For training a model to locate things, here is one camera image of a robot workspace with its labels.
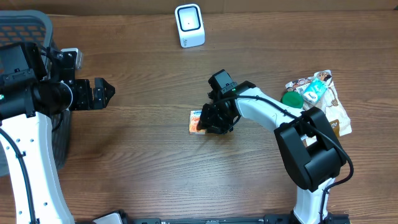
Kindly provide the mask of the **orange tissue pack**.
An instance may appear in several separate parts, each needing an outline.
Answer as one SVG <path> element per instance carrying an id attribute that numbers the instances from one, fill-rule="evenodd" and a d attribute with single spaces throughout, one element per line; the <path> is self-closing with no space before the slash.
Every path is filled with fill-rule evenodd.
<path id="1" fill-rule="evenodd" d="M 206 134 L 204 129 L 197 128 L 201 116 L 201 110 L 193 110 L 190 112 L 189 133 L 190 134 Z"/>

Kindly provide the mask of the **green lid jar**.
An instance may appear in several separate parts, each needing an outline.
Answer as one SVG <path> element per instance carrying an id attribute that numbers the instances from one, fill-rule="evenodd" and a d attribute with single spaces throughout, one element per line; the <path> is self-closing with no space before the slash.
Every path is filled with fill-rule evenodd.
<path id="1" fill-rule="evenodd" d="M 287 91 L 282 96 L 280 102 L 292 108 L 302 109 L 304 100 L 299 93 L 295 91 Z"/>

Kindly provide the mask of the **blue tissue pack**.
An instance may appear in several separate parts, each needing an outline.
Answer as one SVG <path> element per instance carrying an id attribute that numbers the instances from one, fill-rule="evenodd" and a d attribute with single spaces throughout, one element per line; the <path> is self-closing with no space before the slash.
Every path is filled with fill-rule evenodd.
<path id="1" fill-rule="evenodd" d="M 315 77 L 302 93 L 303 99 L 313 105 L 318 103 L 326 92 L 329 84 L 330 81 L 323 81 Z"/>

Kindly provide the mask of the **beige snack pouch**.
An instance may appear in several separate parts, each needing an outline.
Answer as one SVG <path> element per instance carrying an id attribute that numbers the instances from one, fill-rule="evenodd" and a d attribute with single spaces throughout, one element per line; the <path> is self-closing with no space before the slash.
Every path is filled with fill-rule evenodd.
<path id="1" fill-rule="evenodd" d="M 301 109 L 309 110 L 313 106 L 320 108 L 325 113 L 326 118 L 337 137 L 352 133 L 351 120 L 338 99 L 331 70 L 315 72 L 312 77 L 300 78 L 298 80 L 288 82 L 285 87 L 288 92 L 294 91 L 303 96 L 304 91 L 316 78 L 325 84 L 326 91 L 318 98 L 318 101 L 315 104 L 303 100 Z"/>

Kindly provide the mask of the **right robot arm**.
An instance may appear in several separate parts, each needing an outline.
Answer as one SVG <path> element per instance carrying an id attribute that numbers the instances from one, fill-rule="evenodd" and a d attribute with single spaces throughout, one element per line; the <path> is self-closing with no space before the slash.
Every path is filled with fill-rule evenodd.
<path id="1" fill-rule="evenodd" d="M 211 103 L 203 105 L 197 125 L 211 134 L 226 134 L 241 118 L 275 134 L 284 167 L 297 186 L 296 203 L 288 214 L 268 214 L 259 223 L 349 223 L 348 215 L 327 210 L 330 190 L 353 175 L 324 112 L 292 108 L 264 94 L 255 84 L 233 81 L 226 70 L 208 80 Z"/>

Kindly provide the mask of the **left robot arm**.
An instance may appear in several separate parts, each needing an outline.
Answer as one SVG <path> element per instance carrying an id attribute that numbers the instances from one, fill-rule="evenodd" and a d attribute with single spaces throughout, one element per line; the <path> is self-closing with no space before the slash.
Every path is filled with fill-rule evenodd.
<path id="1" fill-rule="evenodd" d="M 12 182 L 18 223 L 74 223 L 60 188 L 51 117 L 102 110 L 115 94 L 104 78 L 76 79 L 83 54 L 35 42 L 1 47 L 1 145 Z"/>

